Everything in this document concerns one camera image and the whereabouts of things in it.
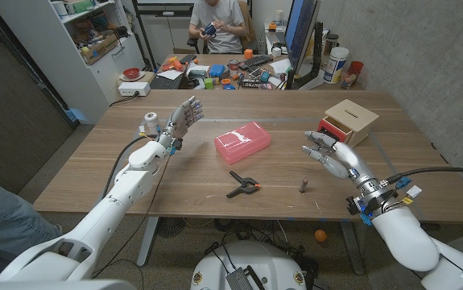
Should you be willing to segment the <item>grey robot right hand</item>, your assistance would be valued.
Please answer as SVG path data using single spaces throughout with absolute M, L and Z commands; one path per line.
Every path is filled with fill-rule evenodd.
M 303 152 L 320 162 L 336 178 L 350 178 L 358 189 L 371 180 L 378 183 L 367 163 L 346 143 L 316 131 L 305 131 L 304 135 L 315 146 L 302 146 Z

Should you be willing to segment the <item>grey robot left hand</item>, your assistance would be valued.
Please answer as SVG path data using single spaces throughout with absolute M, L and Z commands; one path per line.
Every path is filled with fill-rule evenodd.
M 191 96 L 174 109 L 156 141 L 167 147 L 174 139 L 182 139 L 188 132 L 188 128 L 204 117 L 202 111 L 200 100 Z

